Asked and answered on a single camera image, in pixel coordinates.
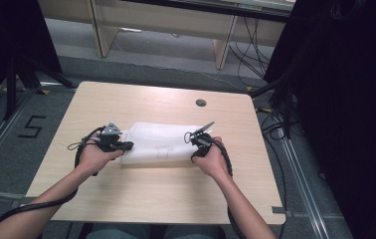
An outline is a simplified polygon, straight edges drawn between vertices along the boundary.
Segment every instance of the floor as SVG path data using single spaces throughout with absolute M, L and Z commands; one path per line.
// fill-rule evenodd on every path
M 47 19 L 47 24 L 60 57 L 64 76 L 74 82 L 83 80 L 119 82 L 136 85 L 164 86 L 208 91 L 221 91 L 244 94 L 249 87 L 259 88 L 266 83 L 244 65 L 233 53 L 228 58 L 223 70 L 217 70 L 214 58 L 213 42 L 210 39 L 177 36 L 164 33 L 120 31 L 111 51 L 106 58 L 97 56 L 93 29 L 91 25 L 63 22 Z M 238 44 L 241 51 L 233 49 L 242 56 L 247 52 L 255 53 L 248 44 Z M 267 58 L 272 56 L 273 48 L 260 46 L 259 49 Z M 258 64 L 250 61 L 256 68 Z M 41 75 L 44 82 L 52 82 Z M 18 116 L 12 129 L 7 132 L 5 139 L 0 141 L 0 214 L 16 205 L 19 198 L 25 194 L 32 176 L 36 173 L 38 163 L 43 159 L 40 151 L 46 151 L 55 130 L 65 113 L 73 92 L 63 87 L 53 87 L 50 98 L 34 94 Z M 28 92 L 18 93 L 25 98 Z M 268 109 L 268 100 L 272 92 L 254 99 L 257 109 Z M 3 114 L 5 92 L 0 92 L 0 115 Z M 10 162 L 11 151 L 29 151 L 29 143 L 22 142 L 22 147 L 14 147 L 17 140 L 24 140 L 13 135 L 22 133 L 22 128 L 30 116 L 43 115 L 46 109 L 52 109 L 54 119 L 44 126 L 37 141 L 39 153 L 31 154 L 38 163 L 23 161 Z M 268 137 L 267 147 L 274 169 L 275 179 L 285 202 L 286 224 L 272 226 L 280 238 L 352 238 L 347 224 L 330 192 L 324 179 L 318 175 L 318 163 L 312 149 L 306 141 L 306 133 L 300 128 L 300 123 L 291 127 L 291 141 L 279 140 L 280 132 L 273 129 L 278 114 L 257 113 L 262 129 Z M 295 158 L 286 156 L 286 146 L 291 143 Z M 23 172 L 22 165 L 32 165 Z M 298 178 L 297 167 L 303 178 Z M 14 183 L 14 176 L 20 175 Z M 314 216 L 309 209 L 309 201 L 304 200 L 303 189 L 311 196 L 317 212 L 320 214 L 322 225 L 315 225 Z M 82 223 L 52 222 L 44 232 L 45 238 L 77 238 Z M 236 238 L 229 226 L 223 227 L 228 238 Z

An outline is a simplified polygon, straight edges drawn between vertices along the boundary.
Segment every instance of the wooden table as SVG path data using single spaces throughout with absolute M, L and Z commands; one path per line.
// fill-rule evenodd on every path
M 207 102 L 198 107 L 197 100 Z M 67 146 L 114 121 L 130 129 L 137 121 L 204 125 L 219 135 L 231 157 L 234 179 L 269 224 L 283 224 L 281 199 L 247 95 L 84 82 L 80 84 L 27 196 L 38 196 L 74 168 Z M 54 220 L 136 223 L 228 224 L 227 203 L 198 166 L 109 163 L 89 178 Z

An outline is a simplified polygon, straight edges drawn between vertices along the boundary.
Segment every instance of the person's left hand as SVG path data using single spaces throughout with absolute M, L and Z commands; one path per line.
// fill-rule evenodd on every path
M 98 137 L 98 132 L 95 132 L 92 136 Z M 122 150 L 104 152 L 96 144 L 92 143 L 94 143 L 93 140 L 88 140 L 88 144 L 83 149 L 78 165 L 78 167 L 83 169 L 88 175 L 101 171 L 108 162 L 123 155 Z

